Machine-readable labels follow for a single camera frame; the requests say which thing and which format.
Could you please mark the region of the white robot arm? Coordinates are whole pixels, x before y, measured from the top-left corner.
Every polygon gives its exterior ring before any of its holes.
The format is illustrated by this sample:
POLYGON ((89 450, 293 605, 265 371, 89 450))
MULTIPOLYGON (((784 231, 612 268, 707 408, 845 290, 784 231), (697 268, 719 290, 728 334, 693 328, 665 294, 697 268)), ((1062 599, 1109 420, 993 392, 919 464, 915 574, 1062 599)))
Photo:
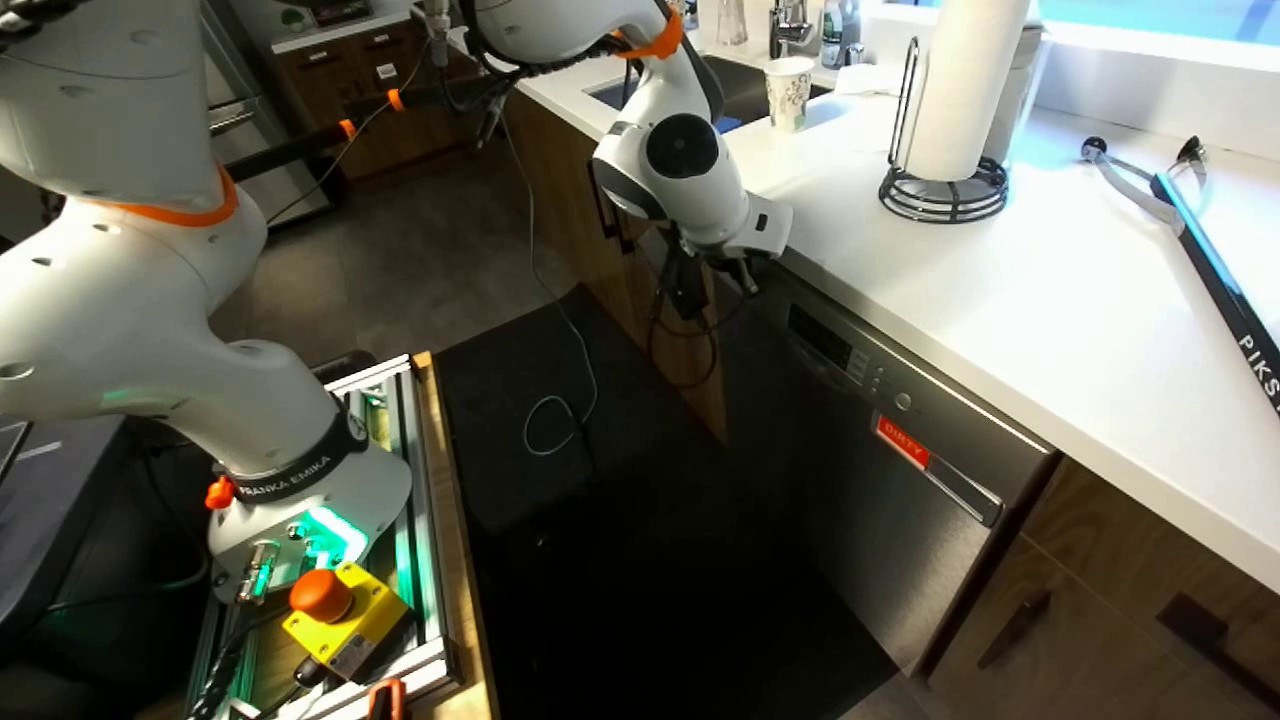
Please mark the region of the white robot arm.
MULTIPOLYGON (((672 0, 459 0, 469 39, 564 67, 615 35, 645 67, 600 137, 603 197, 693 249, 777 256, 790 211, 754 197, 672 0)), ((414 469, 376 450, 304 361, 220 339, 208 316, 265 252, 262 203, 216 164, 200 0, 5 0, 0 168, 63 202, 0 256, 0 413, 145 418, 223 469, 208 550, 223 569, 304 520, 351 552, 408 503, 414 469)))

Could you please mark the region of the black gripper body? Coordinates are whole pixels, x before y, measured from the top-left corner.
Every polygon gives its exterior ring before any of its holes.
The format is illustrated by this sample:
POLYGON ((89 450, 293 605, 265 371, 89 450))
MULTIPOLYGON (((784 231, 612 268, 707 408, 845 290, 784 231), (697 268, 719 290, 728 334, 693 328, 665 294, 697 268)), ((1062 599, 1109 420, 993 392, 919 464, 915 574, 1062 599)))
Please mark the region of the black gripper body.
POLYGON ((678 225, 661 228, 665 263, 661 295, 678 310, 681 320, 701 320, 707 310, 707 272, 724 278, 737 294, 757 295, 754 262, 737 249, 693 249, 678 225))

